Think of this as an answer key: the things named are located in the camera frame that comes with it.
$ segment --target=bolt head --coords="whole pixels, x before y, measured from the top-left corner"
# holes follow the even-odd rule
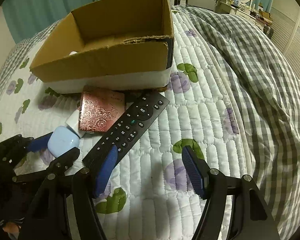
[[[219,171],[217,169],[210,169],[210,173],[212,175],[218,175],[219,174]]]
[[[243,179],[246,180],[246,181],[252,181],[252,178],[250,175],[246,174],[243,176]]]
[[[84,168],[82,168],[82,169],[80,170],[80,172],[81,172],[82,174],[87,174],[89,171],[90,171],[90,170],[89,170],[89,168],[87,168],[87,167],[84,167]]]
[[[49,180],[53,180],[55,177],[56,177],[56,175],[55,175],[54,173],[50,173],[50,174],[47,176],[47,178],[48,178]]]

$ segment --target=plaid comforter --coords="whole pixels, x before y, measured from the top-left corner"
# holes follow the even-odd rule
[[[255,159],[254,180],[281,239],[300,225],[300,84],[276,46],[235,15],[174,6],[188,15],[228,76]]]

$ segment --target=black remote control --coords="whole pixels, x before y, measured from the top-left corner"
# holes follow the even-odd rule
[[[83,158],[84,165],[90,167],[94,159],[109,152],[114,144],[118,148],[117,165],[169,102],[158,92],[141,95]]]

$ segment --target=cardboard box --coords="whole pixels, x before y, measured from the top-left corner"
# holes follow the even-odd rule
[[[164,87],[173,40],[168,0],[99,0],[60,21],[30,71],[58,93]]]

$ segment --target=cardboard box flap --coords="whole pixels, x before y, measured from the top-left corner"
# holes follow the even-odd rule
[[[145,51],[149,52],[149,57],[144,54]],[[35,76],[40,76],[43,82],[161,71],[162,66],[167,64],[167,56],[168,46],[165,42],[118,44],[77,53],[31,71]]]
[[[164,35],[162,5],[163,0],[99,0],[71,13],[85,41],[144,30]]]
[[[72,14],[62,19],[48,36],[31,63],[31,69],[81,51],[84,42]]]

